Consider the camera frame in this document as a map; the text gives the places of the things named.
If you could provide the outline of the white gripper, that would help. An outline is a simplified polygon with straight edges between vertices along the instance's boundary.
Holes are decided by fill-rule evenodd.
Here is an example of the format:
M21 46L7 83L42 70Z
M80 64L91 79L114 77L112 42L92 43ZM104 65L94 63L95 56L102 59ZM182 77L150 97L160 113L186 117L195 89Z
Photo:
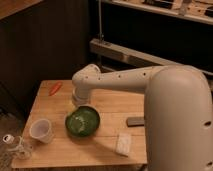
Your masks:
M87 99L82 99L82 98L78 97L75 92L72 92L72 103L76 107L79 107L79 106L82 106L82 105L86 105L87 102L88 102Z

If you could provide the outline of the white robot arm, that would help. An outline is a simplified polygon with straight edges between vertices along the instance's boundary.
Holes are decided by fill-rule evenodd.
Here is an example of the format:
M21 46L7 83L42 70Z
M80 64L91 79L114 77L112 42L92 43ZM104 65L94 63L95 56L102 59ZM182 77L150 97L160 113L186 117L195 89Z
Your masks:
M205 75L189 65L103 73L89 64L72 77L75 105L94 89L144 95L148 171L213 171L213 99Z

